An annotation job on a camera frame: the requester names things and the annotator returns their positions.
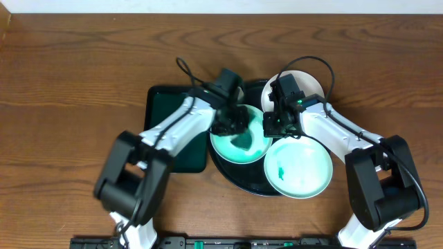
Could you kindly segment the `green scrubbing sponge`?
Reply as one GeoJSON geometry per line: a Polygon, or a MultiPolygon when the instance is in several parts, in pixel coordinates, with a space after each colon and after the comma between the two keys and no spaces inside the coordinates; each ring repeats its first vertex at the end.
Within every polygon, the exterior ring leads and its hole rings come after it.
{"type": "Polygon", "coordinates": [[[248,151],[252,147],[253,136],[249,131],[247,131],[232,138],[230,143],[236,148],[248,151]]]}

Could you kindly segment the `pale green plate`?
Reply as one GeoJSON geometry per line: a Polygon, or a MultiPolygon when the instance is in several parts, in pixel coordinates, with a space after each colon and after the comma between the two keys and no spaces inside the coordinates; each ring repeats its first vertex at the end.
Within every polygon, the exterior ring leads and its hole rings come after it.
{"type": "Polygon", "coordinates": [[[333,163],[326,148],[312,138],[281,138],[266,153],[264,173],[282,195],[309,199],[327,188],[333,163]]]}
{"type": "Polygon", "coordinates": [[[253,163],[261,159],[272,145],[273,139],[264,137],[264,129],[262,125],[263,112],[251,105],[243,105],[247,107],[250,118],[248,129],[246,131],[249,131],[253,136],[253,144],[248,151],[236,148],[230,143],[231,139],[239,134],[232,136],[216,136],[210,134],[210,141],[216,153],[230,163],[253,163]]]}

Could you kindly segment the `pale green plate front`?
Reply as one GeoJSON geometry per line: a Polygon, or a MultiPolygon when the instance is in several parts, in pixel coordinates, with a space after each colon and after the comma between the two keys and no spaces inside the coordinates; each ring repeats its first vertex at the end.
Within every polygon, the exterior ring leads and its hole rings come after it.
{"type": "Polygon", "coordinates": [[[309,199],[327,188],[333,163],[326,148],[312,138],[281,138],[266,153],[264,173],[282,195],[309,199]]]}

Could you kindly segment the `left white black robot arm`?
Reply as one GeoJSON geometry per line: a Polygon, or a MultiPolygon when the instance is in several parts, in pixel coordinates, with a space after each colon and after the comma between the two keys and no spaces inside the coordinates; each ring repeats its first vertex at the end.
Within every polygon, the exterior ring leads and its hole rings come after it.
{"type": "Polygon", "coordinates": [[[155,127],[114,141],[93,195],[116,222],[124,248],[152,248],[157,240],[153,217],[160,208],[174,158],[206,131],[234,135],[246,131],[248,114],[239,103],[244,90],[235,86],[196,87],[181,106],[155,127]]]}

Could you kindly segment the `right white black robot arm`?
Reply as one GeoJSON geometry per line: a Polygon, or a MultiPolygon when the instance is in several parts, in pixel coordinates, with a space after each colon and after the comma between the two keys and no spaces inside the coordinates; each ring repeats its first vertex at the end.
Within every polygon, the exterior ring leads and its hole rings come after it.
{"type": "Polygon", "coordinates": [[[413,212],[428,209],[406,141],[360,128],[331,104],[262,101],[264,132],[277,141],[267,150],[264,173],[279,193],[294,199],[320,194],[332,179],[331,154],[344,164],[353,215],[338,232],[344,248],[374,248],[413,212]]]}

